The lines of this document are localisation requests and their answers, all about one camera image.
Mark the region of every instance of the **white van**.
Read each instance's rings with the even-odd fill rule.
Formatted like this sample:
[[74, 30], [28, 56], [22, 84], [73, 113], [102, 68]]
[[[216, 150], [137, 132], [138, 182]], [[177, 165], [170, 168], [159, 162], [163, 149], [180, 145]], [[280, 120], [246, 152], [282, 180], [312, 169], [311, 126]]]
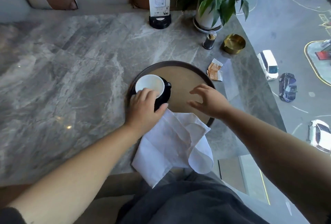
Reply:
[[274, 80], [278, 78], [278, 66], [271, 50], [264, 50], [257, 55], [260, 65], [265, 74], [265, 78]]

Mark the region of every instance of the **tray rim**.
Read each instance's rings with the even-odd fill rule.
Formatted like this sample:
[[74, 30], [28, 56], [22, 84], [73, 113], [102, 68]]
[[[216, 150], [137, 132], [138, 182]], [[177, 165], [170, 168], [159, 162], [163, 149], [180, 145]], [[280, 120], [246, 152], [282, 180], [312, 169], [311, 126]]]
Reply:
[[[183, 61], [178, 61], [178, 60], [167, 60], [167, 61], [161, 61], [161, 62], [157, 62], [155, 64], [152, 64], [148, 67], [146, 67], [143, 71], [141, 71], [135, 78], [134, 80], [131, 82], [129, 89], [127, 91], [126, 94], [126, 108], [129, 107], [129, 103], [130, 103], [130, 99], [132, 97], [132, 89], [134, 88], [135, 83], [138, 81], [139, 78], [141, 78], [142, 76], [156, 70], [162, 67], [183, 67], [186, 69], [189, 69], [193, 72], [195, 72], [197, 75], [199, 75], [208, 86], [212, 87], [215, 89], [215, 86], [213, 84], [213, 82], [211, 81], [211, 79], [207, 76], [207, 74], [205, 74], [201, 69], [199, 69], [198, 67], [190, 64], [190, 63], [186, 63]], [[210, 127], [212, 125], [212, 123], [214, 122], [214, 118], [210, 117], [209, 121], [207, 122], [207, 126]]]

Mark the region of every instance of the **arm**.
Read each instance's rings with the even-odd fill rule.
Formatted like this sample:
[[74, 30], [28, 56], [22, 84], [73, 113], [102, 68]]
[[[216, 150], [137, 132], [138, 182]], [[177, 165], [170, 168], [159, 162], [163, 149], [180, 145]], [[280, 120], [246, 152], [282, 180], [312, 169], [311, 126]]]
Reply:
[[8, 206], [26, 223], [73, 223], [98, 193], [123, 153], [159, 121], [167, 108], [154, 113], [156, 92], [140, 91], [131, 100], [125, 124], [31, 186]]
[[267, 178], [309, 222], [325, 223], [331, 214], [330, 154], [232, 107], [207, 85], [197, 86], [190, 93], [199, 94], [203, 103], [188, 104], [222, 120], [245, 144]]

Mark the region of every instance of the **cup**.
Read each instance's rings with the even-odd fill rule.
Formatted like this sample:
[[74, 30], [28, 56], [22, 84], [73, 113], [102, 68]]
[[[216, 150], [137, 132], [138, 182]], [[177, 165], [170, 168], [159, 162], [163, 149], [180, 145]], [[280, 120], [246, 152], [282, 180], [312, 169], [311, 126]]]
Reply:
[[163, 80], [157, 75], [147, 74], [145, 76], [142, 76], [137, 81], [135, 85], [135, 92], [137, 93], [144, 88], [149, 88], [158, 93], [158, 98], [163, 94], [165, 86], [171, 86], [171, 84], [169, 82], [165, 84]]

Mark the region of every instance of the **person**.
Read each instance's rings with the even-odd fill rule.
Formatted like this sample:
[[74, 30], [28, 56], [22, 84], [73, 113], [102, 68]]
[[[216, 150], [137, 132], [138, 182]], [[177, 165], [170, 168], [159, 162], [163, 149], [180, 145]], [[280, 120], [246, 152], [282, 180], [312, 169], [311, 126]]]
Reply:
[[[232, 107], [215, 89], [201, 84], [192, 107], [222, 120], [245, 144], [256, 163], [312, 224], [331, 223], [331, 160], [294, 136]], [[144, 89], [132, 99], [123, 126], [43, 177], [0, 212], [0, 223], [71, 224], [97, 195], [111, 169], [162, 117], [154, 112], [156, 92]], [[224, 183], [193, 174], [157, 186], [126, 203], [118, 223], [267, 223]]]

